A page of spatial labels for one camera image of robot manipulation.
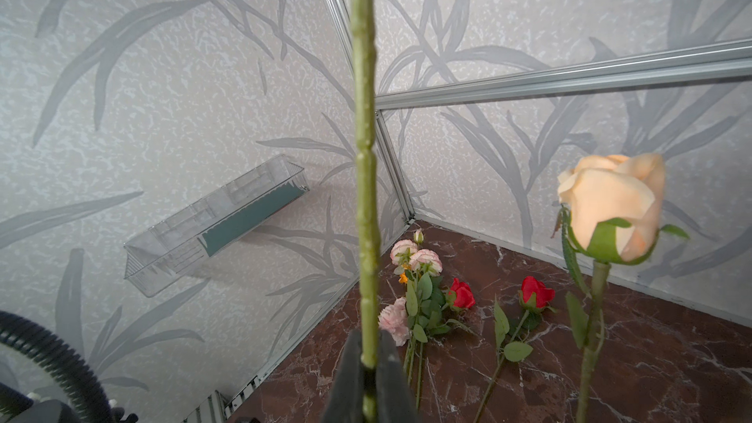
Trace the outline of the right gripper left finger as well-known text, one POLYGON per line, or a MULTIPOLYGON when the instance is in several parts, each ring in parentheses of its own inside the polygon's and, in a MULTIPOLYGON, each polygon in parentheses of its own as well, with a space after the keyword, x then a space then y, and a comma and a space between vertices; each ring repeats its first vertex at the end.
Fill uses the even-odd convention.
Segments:
POLYGON ((354 330, 342 350, 321 423, 362 423, 365 384, 361 357, 362 333, 354 330))

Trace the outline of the cream peach rose stem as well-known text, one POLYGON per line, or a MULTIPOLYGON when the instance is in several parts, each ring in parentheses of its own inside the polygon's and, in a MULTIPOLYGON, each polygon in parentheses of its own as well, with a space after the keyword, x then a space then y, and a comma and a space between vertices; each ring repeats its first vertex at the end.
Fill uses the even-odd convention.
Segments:
POLYGON ((583 352, 575 420, 588 418, 591 380, 605 342, 603 303, 613 266, 639 266, 662 233, 683 240, 678 226, 661 223, 666 186, 664 158, 655 153, 587 156, 558 176, 557 231, 565 264, 589 309, 569 293, 570 328, 583 352))

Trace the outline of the red rose stem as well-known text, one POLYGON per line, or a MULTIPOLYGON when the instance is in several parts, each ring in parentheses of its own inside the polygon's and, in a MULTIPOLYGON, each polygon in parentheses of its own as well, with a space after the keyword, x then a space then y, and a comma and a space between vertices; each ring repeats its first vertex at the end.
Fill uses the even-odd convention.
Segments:
POLYGON ((501 376, 503 366, 509 363, 524 362, 532 352, 528 343, 530 333, 542 323, 545 311, 552 311, 551 302, 555 292, 534 276, 523 279, 518 291, 521 307, 519 319, 511 322, 498 302, 493 304, 493 332, 495 332, 495 370, 481 403, 476 411, 474 422, 479 422, 491 399, 495 384, 501 376))
POLYGON ((352 70, 356 104, 356 225, 360 241, 360 318, 362 319, 362 417, 378 420, 376 371, 378 367, 378 275, 381 237, 376 219, 377 163, 375 143, 374 0, 351 0, 352 70))

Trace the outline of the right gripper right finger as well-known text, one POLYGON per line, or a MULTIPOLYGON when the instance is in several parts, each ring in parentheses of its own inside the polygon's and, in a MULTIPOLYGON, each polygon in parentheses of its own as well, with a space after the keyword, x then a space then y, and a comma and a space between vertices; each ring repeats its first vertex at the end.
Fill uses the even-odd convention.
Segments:
POLYGON ((376 370, 378 421, 381 423, 416 423, 419 421, 414 397, 407 385, 399 350, 392 335, 380 331, 379 358, 376 370))

